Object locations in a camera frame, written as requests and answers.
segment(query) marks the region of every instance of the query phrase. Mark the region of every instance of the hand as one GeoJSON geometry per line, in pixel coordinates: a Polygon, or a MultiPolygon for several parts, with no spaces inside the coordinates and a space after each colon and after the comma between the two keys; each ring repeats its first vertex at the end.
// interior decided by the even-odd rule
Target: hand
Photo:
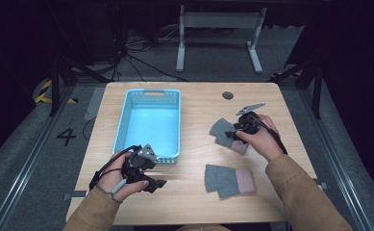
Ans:
{"type": "MultiPolygon", "coordinates": [[[[122,168],[125,159],[128,158],[131,154],[132,154],[131,152],[126,152],[125,154],[123,154],[117,160],[115,160],[110,166],[108,166],[104,172],[107,172],[115,168],[122,168]]],[[[121,170],[114,170],[114,171],[107,173],[102,178],[100,178],[99,183],[97,185],[105,193],[110,193],[112,189],[122,179],[123,179],[123,176],[121,175],[121,170]]],[[[138,181],[133,184],[125,184],[117,193],[112,195],[112,198],[116,201],[123,201],[129,195],[140,192],[143,189],[145,189],[145,187],[147,186],[148,186],[148,181],[138,181]]]]}
{"type": "MultiPolygon", "coordinates": [[[[259,115],[259,119],[267,127],[273,129],[273,131],[275,131],[276,133],[279,133],[269,116],[259,115]]],[[[250,143],[253,148],[255,148],[255,150],[267,160],[267,162],[270,162],[280,155],[283,155],[283,151],[280,148],[279,144],[276,143],[274,138],[263,127],[254,135],[247,134],[241,131],[237,131],[236,134],[242,140],[250,143]]]]}

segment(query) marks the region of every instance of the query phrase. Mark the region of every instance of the light wood tabletop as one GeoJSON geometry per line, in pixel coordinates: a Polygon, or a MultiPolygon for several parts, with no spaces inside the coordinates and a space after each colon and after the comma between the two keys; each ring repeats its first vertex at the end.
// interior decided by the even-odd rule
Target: light wood tabletop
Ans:
{"type": "MultiPolygon", "coordinates": [[[[252,147],[245,154],[221,146],[209,134],[211,127],[225,118],[237,122],[236,112],[244,106],[265,103],[257,114],[270,116],[281,135],[288,155],[312,178],[316,178],[285,99],[271,83],[111,83],[106,86],[99,113],[87,147],[76,191],[87,191],[94,172],[111,157],[120,114],[128,89],[177,89],[182,94],[181,152],[176,165],[156,165],[145,174],[167,183],[154,193],[129,196],[116,215],[114,224],[193,224],[284,221],[281,200],[264,170],[267,161],[252,147]],[[233,99],[224,99],[229,91],[233,99]],[[206,164],[250,168],[256,191],[220,199],[206,192],[206,164]]],[[[72,199],[66,219],[82,199],[72,199]]]]}

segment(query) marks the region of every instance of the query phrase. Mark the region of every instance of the hazard tape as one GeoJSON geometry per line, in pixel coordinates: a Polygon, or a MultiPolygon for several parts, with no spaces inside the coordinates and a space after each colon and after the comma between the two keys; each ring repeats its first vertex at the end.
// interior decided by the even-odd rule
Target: hazard tape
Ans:
{"type": "MultiPolygon", "coordinates": [[[[48,80],[43,85],[42,89],[40,90],[37,98],[35,100],[36,103],[52,103],[52,98],[45,98],[45,94],[48,91],[49,87],[52,85],[52,80],[48,78],[48,80]]],[[[67,100],[67,103],[78,103],[79,99],[77,98],[70,98],[67,100]]]]}

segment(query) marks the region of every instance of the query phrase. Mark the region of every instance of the forearm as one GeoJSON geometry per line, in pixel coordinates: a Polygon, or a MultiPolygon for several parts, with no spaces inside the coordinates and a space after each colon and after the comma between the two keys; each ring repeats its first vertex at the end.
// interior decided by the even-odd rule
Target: forearm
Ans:
{"type": "Polygon", "coordinates": [[[67,221],[63,230],[110,230],[119,204],[95,187],[67,221]]]}
{"type": "Polygon", "coordinates": [[[351,230],[327,195],[287,155],[273,159],[266,174],[294,230],[351,230]]]}

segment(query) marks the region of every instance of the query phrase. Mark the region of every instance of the person's right arm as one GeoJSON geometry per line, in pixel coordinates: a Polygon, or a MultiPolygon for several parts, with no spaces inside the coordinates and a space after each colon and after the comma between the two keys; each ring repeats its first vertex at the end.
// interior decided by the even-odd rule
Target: person's right arm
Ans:
{"type": "MultiPolygon", "coordinates": [[[[269,116],[259,117],[269,128],[278,132],[269,116]]],[[[283,201],[288,222],[295,231],[352,230],[328,196],[294,160],[283,154],[264,128],[255,135],[243,132],[237,132],[237,135],[268,161],[266,174],[283,201]]]]}

